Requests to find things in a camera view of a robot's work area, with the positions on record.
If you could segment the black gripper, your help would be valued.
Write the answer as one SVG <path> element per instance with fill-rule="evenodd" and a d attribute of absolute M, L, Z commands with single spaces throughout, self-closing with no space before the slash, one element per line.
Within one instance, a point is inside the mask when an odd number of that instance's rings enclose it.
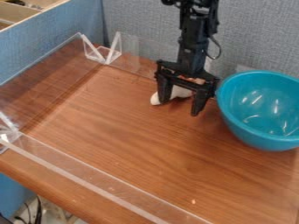
<path fill-rule="evenodd" d="M 174 86 L 190 89 L 194 100 L 191 105 L 191 115 L 196 116 L 204 109 L 208 99 L 215 95 L 220 79 L 207 73 L 200 72 L 198 77 L 175 71 L 168 68 L 163 60 L 156 61 L 155 79 L 158 84 L 158 98 L 160 103 L 167 103 L 171 99 Z"/>

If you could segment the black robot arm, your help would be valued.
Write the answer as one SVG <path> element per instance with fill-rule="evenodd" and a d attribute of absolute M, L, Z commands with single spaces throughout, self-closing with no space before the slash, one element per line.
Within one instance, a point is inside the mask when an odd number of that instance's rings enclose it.
<path fill-rule="evenodd" d="M 204 69 L 210 41 L 220 46 L 212 35 L 220 24 L 218 18 L 219 0 L 162 0 L 167 6 L 180 9 L 180 30 L 178 39 L 178 60 L 156 61 L 155 78 L 158 82 L 158 99 L 160 103 L 171 100 L 174 87 L 194 92 L 191 115 L 196 116 L 204 109 L 207 101 L 215 96 L 220 79 Z"/>

